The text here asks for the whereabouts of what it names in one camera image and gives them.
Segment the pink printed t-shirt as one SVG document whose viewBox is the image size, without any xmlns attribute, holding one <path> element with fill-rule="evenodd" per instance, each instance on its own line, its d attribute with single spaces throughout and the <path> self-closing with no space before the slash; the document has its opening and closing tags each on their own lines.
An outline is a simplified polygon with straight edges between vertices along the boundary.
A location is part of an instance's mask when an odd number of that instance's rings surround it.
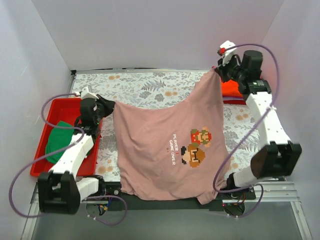
<svg viewBox="0 0 320 240">
<path fill-rule="evenodd" d="M 224 103 L 214 70 L 168 108 L 116 102 L 113 125 L 122 192 L 146 201 L 196 198 L 204 205 L 225 186 Z"/>
</svg>

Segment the orange folded t-shirt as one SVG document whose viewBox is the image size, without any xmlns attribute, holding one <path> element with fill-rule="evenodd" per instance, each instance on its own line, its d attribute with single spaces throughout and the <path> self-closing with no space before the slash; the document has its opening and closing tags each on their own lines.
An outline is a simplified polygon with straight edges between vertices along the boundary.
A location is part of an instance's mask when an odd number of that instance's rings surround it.
<svg viewBox="0 0 320 240">
<path fill-rule="evenodd" d="M 230 97 L 230 98 L 241 98 L 242 94 L 239 92 L 238 87 L 239 85 L 233 80 L 222 82 L 221 83 L 222 96 Z"/>
</svg>

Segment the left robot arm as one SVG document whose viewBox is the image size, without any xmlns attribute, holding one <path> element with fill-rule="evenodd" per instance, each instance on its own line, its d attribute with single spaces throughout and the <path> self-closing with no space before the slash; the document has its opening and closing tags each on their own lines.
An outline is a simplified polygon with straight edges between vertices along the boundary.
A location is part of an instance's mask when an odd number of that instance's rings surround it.
<svg viewBox="0 0 320 240">
<path fill-rule="evenodd" d="M 100 95 L 85 93 L 80 96 L 80 115 L 71 127 L 72 137 L 62 149 L 62 156 L 38 179 L 38 201 L 42 213 L 74 215 L 81 201 L 92 196 L 101 200 L 106 196 L 106 187 L 100 176 L 85 176 L 76 180 L 82 162 L 100 137 L 101 120 L 111 115 L 115 102 Z"/>
</svg>

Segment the floral tablecloth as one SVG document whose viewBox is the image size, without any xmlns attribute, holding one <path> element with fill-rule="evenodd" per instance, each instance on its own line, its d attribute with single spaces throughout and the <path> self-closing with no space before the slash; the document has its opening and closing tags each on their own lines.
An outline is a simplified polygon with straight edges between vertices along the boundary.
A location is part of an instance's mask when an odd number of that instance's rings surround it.
<svg viewBox="0 0 320 240">
<path fill-rule="evenodd" d="M 107 100 L 120 101 L 145 109 L 171 107 L 184 100 L 205 71 L 102 71 L 77 72 L 71 85 L 72 92 L 84 87 Z M 224 136 L 231 151 L 256 122 L 245 105 L 224 105 Z M 103 119 L 95 173 L 106 182 L 120 181 L 116 137 L 113 118 Z"/>
</svg>

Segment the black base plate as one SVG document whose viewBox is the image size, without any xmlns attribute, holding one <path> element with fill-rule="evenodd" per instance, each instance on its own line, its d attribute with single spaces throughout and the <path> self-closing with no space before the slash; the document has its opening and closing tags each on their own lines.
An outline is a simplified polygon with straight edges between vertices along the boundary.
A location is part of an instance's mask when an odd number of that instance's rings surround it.
<svg viewBox="0 0 320 240">
<path fill-rule="evenodd" d="M 222 212 L 225 205 L 243 207 L 245 202 L 256 200 L 253 189 L 246 191 L 218 194 L 217 197 L 206 204 L 200 204 L 195 198 L 178 200 L 142 200 L 135 195 L 126 194 L 120 191 L 120 183 L 116 181 L 105 182 L 102 192 L 111 194 L 110 197 L 101 197 L 97 193 L 87 197 L 83 202 L 89 205 L 100 206 L 100 209 L 107 208 L 108 211 L 122 211 L 125 209 L 123 201 L 129 211 L 134 210 L 209 210 Z"/>
</svg>

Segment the green t-shirt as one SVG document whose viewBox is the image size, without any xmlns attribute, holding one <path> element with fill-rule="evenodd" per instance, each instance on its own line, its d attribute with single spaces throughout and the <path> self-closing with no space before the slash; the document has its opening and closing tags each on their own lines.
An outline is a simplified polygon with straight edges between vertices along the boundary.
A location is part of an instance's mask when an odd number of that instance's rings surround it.
<svg viewBox="0 0 320 240">
<path fill-rule="evenodd" d="M 69 123 L 64 121 L 60 121 L 57 126 L 67 128 L 72 127 Z M 68 146 L 71 142 L 73 133 L 73 129 L 61 129 L 57 127 L 53 128 L 49 134 L 48 141 L 45 147 L 45 155 Z M 64 151 L 58 152 L 56 154 L 48 156 L 46 160 L 55 165 L 60 160 L 63 154 Z"/>
</svg>

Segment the red plastic tray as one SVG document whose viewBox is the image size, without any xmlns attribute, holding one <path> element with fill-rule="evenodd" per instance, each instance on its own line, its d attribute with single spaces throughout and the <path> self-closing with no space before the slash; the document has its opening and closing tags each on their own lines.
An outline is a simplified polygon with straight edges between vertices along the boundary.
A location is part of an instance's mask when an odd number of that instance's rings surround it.
<svg viewBox="0 0 320 240">
<path fill-rule="evenodd" d="M 79 98 L 58 98 L 53 100 L 46 120 L 55 125 L 58 125 L 60 121 L 63 121 L 73 126 L 76 118 L 80 116 L 80 102 L 81 100 Z M 37 151 L 35 153 L 35 159 L 45 155 L 45 148 L 52 129 L 53 128 L 47 124 L 44 126 Z M 96 140 L 94 147 L 83 160 L 77 172 L 78 176 L 93 175 L 95 173 L 99 141 L 99 139 Z M 40 160 L 32 165 L 30 175 L 38 177 L 40 173 L 48 172 L 53 165 L 54 164 L 48 162 L 46 158 Z"/>
</svg>

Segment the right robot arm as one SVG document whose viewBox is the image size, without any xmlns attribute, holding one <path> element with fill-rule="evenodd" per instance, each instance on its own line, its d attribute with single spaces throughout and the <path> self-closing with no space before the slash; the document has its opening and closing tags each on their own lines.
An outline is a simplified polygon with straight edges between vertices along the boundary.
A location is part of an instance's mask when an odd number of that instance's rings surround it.
<svg viewBox="0 0 320 240">
<path fill-rule="evenodd" d="M 240 58 L 235 49 L 221 48 L 215 71 L 223 82 L 232 80 L 238 84 L 245 104 L 251 110 L 255 125 L 251 129 L 259 133 L 259 151 L 251 158 L 250 165 L 239 172 L 231 173 L 221 193 L 237 199 L 253 185 L 272 178 L 290 176 L 302 153 L 299 143 L 294 143 L 286 134 L 277 110 L 276 96 L 272 94 L 267 80 L 261 77 L 263 54 L 246 50 Z"/>
</svg>

